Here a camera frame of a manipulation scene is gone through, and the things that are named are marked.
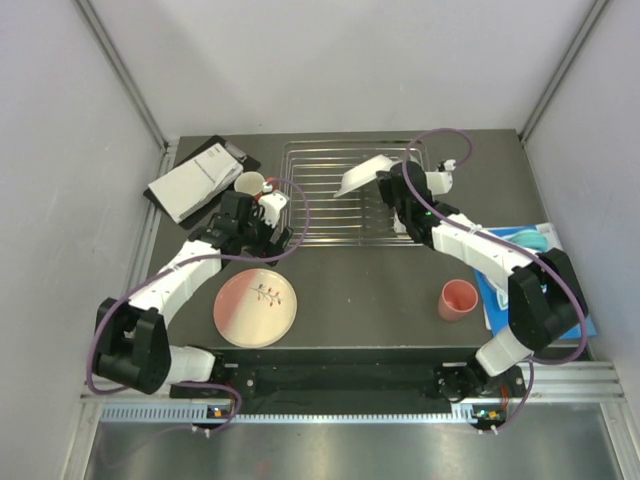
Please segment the orange white bowl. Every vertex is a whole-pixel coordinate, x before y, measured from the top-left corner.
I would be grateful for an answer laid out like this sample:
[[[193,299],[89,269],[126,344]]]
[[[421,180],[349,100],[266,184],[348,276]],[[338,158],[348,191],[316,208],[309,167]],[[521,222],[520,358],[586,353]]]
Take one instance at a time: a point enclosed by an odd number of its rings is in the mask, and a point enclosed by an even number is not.
[[[393,217],[393,229],[394,229],[394,232],[397,233],[397,234],[405,234],[406,233],[406,227],[400,221],[399,216],[397,214],[395,214],[394,217]]]

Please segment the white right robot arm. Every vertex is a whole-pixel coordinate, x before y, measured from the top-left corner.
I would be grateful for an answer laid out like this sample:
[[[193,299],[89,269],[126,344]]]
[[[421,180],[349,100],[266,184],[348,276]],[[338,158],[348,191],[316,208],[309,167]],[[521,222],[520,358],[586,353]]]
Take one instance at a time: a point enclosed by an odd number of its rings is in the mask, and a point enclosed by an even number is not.
[[[586,347],[588,308],[568,255],[535,252],[490,233],[458,209],[433,199],[422,168],[394,162],[373,173],[382,201],[417,244],[451,256],[481,272],[508,297],[508,325],[481,346],[467,370],[469,388],[487,396],[503,373],[540,352],[575,326],[581,328],[573,361]]]

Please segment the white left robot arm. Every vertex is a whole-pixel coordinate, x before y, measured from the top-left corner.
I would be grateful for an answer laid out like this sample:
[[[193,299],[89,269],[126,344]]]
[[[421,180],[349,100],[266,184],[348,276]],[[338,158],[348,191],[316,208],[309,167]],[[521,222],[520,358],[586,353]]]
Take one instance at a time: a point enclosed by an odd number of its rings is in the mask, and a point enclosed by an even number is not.
[[[225,193],[211,223],[194,230],[156,275],[122,298],[108,298],[100,305],[87,377],[143,394],[180,383],[192,383],[205,396],[220,394],[227,374],[215,365],[215,354],[171,345],[169,325],[194,293],[229,262],[274,265],[284,257],[293,231],[276,227],[288,203],[278,190],[260,197]]]

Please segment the orange mug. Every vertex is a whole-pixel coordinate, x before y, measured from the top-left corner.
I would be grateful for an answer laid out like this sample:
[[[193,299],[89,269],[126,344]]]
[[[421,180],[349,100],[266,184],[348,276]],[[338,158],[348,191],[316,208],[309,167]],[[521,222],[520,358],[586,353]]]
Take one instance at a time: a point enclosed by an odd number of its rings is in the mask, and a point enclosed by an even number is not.
[[[233,183],[235,192],[250,195],[256,200],[262,196],[276,191],[278,184],[271,184],[267,179],[256,171],[249,171],[240,174]]]

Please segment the white blue-rimmed plate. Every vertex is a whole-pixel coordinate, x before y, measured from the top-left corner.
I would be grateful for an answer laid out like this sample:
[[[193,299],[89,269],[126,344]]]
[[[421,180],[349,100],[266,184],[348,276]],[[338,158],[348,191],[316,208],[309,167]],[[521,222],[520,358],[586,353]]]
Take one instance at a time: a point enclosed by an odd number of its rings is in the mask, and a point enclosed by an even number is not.
[[[388,171],[393,163],[389,157],[377,155],[356,165],[342,175],[340,188],[333,197],[342,197],[374,181],[378,172]]]

